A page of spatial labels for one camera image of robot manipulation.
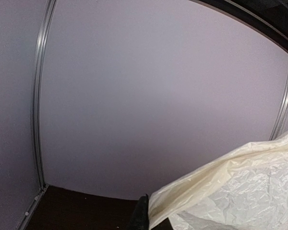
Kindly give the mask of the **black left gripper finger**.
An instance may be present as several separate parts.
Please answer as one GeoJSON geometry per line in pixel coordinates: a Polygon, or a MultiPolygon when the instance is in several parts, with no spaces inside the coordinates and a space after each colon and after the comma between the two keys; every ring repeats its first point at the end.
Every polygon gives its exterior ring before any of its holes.
{"type": "Polygon", "coordinates": [[[127,230],[149,230],[148,217],[149,196],[145,194],[137,201],[130,221],[126,227],[127,230]]]}

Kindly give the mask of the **translucent white trash bag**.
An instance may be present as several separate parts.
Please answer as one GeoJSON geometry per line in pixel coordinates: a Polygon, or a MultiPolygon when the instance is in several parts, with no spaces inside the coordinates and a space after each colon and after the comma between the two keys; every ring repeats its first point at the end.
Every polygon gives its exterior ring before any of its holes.
{"type": "Polygon", "coordinates": [[[247,143],[152,193],[149,227],[288,230],[288,131],[247,143]]]}

